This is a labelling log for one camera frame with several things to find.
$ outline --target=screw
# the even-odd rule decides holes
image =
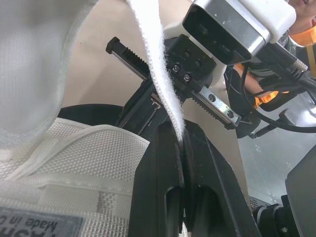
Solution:
[[[173,66],[173,71],[175,72],[175,73],[177,73],[178,71],[180,71],[180,67],[176,64],[176,65],[174,65]]]
[[[201,31],[201,33],[202,33],[203,36],[208,35],[208,30],[207,30],[207,28],[206,28],[204,25],[199,24],[198,28],[199,28],[199,30]]]
[[[186,55],[187,58],[189,58],[189,57],[190,57],[190,52],[187,50],[187,51],[185,52],[185,55]]]
[[[215,97],[215,95],[210,94],[210,95],[208,96],[208,99],[209,99],[211,102],[215,102],[216,97]]]
[[[186,81],[186,82],[189,82],[191,81],[191,76],[189,74],[185,74],[183,79]]]
[[[283,227],[283,228],[281,229],[281,232],[282,232],[282,233],[287,233],[287,232],[288,232],[287,227]]]
[[[228,117],[231,118],[231,119],[234,117],[234,113],[233,113],[233,111],[231,111],[231,110],[228,110],[228,111],[227,111],[227,115],[228,115]]]
[[[201,64],[202,64],[202,63],[200,62],[200,60],[197,59],[197,60],[196,60],[196,65],[199,67],[199,66],[201,66]]]

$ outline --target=white strap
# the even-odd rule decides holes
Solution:
[[[59,152],[61,152],[63,149],[68,147],[73,142],[87,135],[100,132],[100,131],[105,131],[105,130],[118,131],[132,137],[137,137],[139,140],[142,140],[143,142],[148,143],[148,141],[146,141],[145,139],[131,132],[128,132],[121,128],[113,127],[110,125],[99,125],[99,126],[89,127],[79,132],[76,132],[60,141],[58,141],[57,139],[43,141],[32,153],[30,159],[28,159],[24,164],[22,164],[19,168],[17,168],[13,173],[8,175],[5,178],[5,180],[14,181],[22,177],[26,177],[32,174],[33,172],[35,172],[42,165],[44,165],[51,158],[53,158],[55,155],[57,155]]]
[[[47,185],[39,205],[56,209],[69,208],[77,212],[97,212],[99,192],[96,190]]]
[[[50,173],[34,174],[17,182],[31,185],[36,188],[44,187],[48,184],[62,185],[66,187],[98,190],[106,193],[131,196],[133,192],[133,182],[123,180],[106,179],[98,176]]]
[[[166,109],[179,141],[185,125],[180,102],[173,90],[164,59],[163,29],[158,0],[129,0],[146,47],[150,73],[156,91]]]

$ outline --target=grey floor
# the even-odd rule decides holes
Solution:
[[[279,113],[287,108],[297,116],[297,126],[316,126],[316,107],[307,93],[264,114],[278,119]],[[261,122],[259,128],[266,125]],[[261,138],[245,137],[238,142],[249,195],[274,204],[281,203],[280,197],[286,194],[284,182],[288,173],[316,145],[316,134],[276,129]]]

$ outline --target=grey label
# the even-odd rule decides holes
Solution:
[[[81,217],[0,207],[0,237],[77,237]]]

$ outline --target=white webbing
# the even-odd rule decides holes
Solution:
[[[163,29],[158,0],[129,0],[146,47],[150,73],[179,141],[185,129],[180,102],[173,90],[164,58]]]

